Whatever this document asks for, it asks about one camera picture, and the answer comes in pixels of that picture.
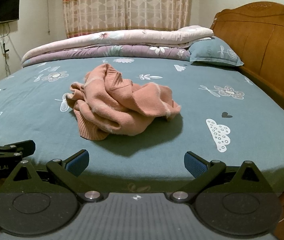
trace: pink sweater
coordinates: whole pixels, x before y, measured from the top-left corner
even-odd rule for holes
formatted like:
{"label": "pink sweater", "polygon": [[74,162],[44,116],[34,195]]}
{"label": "pink sweater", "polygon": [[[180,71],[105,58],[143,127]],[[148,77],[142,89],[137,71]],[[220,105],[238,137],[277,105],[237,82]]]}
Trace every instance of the pink sweater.
{"label": "pink sweater", "polygon": [[80,136],[103,140],[109,133],[137,135],[156,117],[174,118],[181,107],[172,100],[167,86],[143,86],[123,79],[109,64],[102,64],[85,75],[85,84],[71,85],[66,96],[76,115]]}

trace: curtain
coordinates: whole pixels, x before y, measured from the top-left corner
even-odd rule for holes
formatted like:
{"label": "curtain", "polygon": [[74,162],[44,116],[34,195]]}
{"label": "curtain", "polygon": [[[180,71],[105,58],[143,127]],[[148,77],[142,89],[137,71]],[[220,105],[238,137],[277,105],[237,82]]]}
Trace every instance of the curtain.
{"label": "curtain", "polygon": [[178,30],[187,25],[189,0],[63,0],[68,38],[102,31]]}

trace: purple blanket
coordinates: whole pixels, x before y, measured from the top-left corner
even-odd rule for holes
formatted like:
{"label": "purple blanket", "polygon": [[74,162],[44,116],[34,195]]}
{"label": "purple blanket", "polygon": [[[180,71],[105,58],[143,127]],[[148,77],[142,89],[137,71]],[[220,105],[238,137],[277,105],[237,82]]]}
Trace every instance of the purple blanket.
{"label": "purple blanket", "polygon": [[152,47],[148,45],[108,45],[41,54],[26,60],[22,67],[55,60],[93,57],[145,57],[189,61],[190,53],[188,50],[180,48]]}

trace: wooden headboard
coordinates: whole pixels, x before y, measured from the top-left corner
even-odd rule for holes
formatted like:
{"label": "wooden headboard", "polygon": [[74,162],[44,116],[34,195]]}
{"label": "wooden headboard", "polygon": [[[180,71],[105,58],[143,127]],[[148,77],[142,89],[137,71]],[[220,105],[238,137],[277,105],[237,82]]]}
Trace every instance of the wooden headboard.
{"label": "wooden headboard", "polygon": [[284,109],[284,5],[254,2],[225,9],[211,29],[244,62],[239,71]]}

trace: teal pillow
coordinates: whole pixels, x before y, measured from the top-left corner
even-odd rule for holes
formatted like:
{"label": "teal pillow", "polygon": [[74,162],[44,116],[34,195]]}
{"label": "teal pillow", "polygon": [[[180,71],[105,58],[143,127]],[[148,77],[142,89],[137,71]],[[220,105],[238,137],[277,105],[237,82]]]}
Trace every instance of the teal pillow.
{"label": "teal pillow", "polygon": [[197,41],[189,48],[190,61],[202,61],[218,66],[242,66],[244,63],[230,46],[220,38]]}

